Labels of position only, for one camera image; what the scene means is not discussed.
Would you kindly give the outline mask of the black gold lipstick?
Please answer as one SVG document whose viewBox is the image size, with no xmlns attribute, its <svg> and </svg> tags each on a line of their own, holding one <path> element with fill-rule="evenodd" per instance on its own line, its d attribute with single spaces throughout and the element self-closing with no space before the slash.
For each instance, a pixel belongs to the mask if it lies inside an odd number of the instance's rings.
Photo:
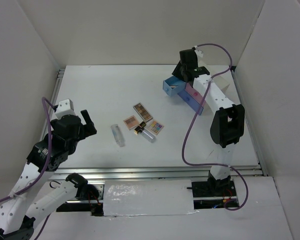
<svg viewBox="0 0 300 240">
<path fill-rule="evenodd" d="M 142 121 L 135 129 L 134 129 L 134 133 L 136 135 L 140 134 L 143 132 L 143 130 L 145 129 L 145 126 L 147 125 L 147 123 L 145 121 Z"/>
</svg>

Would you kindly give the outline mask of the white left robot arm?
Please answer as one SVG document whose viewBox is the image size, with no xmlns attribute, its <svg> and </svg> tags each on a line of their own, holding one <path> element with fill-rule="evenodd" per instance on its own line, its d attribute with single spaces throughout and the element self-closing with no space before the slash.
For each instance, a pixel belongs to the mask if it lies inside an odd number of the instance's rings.
<svg viewBox="0 0 300 240">
<path fill-rule="evenodd" d="M 80 113 L 82 117 L 64 114 L 51 120 L 44 139 L 33 146 L 8 199 L 0 202 L 0 240 L 29 240 L 38 224 L 66 201 L 99 196 L 87 179 L 71 173 L 53 191 L 36 200 L 60 164 L 75 152 L 78 142 L 97 133 L 88 111 Z"/>
</svg>

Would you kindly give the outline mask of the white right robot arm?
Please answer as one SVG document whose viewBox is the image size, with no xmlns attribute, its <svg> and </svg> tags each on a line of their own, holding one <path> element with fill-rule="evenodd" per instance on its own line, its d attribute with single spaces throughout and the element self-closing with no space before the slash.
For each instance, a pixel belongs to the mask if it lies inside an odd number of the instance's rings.
<svg viewBox="0 0 300 240">
<path fill-rule="evenodd" d="M 213 113 L 209 132 L 219 151 L 217 163 L 209 170 L 207 186 L 202 189 L 218 196 L 230 188 L 230 166 L 235 146 L 244 134 L 245 108 L 226 97 L 207 68 L 198 65 L 199 52 L 194 47 L 180 51 L 180 60 L 172 75 L 190 84 L 202 96 L 201 103 L 208 105 Z"/>
</svg>

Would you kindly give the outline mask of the light blue drawer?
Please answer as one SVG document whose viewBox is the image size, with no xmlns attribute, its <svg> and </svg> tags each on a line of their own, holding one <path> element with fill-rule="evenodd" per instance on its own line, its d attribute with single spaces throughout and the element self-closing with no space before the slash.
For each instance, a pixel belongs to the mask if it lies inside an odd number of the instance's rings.
<svg viewBox="0 0 300 240">
<path fill-rule="evenodd" d="M 173 97 L 174 95 L 183 91 L 185 88 L 186 82 L 178 79 L 175 76 L 167 78 L 162 83 L 162 89 L 169 97 Z"/>
</svg>

